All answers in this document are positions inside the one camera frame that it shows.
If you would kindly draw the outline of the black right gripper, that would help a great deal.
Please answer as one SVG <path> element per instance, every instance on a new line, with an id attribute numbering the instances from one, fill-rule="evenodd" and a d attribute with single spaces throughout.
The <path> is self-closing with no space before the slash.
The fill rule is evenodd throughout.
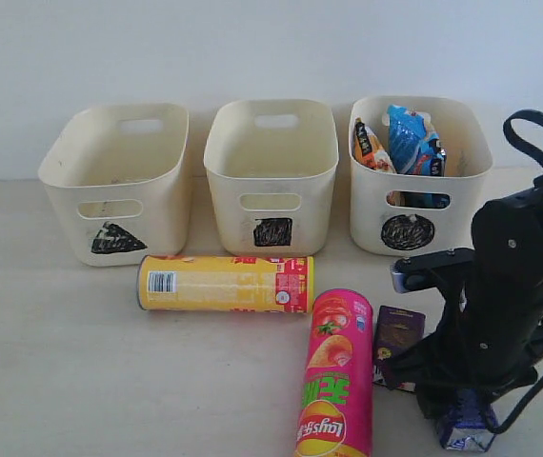
<path id="1" fill-rule="evenodd" d="M 462 388 L 480 405 L 543 388 L 543 185 L 487 202 L 473 217 L 473 265 L 433 333 L 385 363 L 387 386 L 413 383 L 431 417 Z"/>

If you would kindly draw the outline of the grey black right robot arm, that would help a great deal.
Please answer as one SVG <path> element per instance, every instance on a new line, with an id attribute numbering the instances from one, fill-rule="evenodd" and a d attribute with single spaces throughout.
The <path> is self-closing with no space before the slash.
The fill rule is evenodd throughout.
<path id="1" fill-rule="evenodd" d="M 487 202 L 473 217 L 473 244 L 403 258 L 392 267 L 402 293 L 444 298 L 433 333 L 382 364 L 388 387 L 412 383 L 433 416 L 462 388 L 489 405 L 517 388 L 543 388 L 543 177 Z"/>

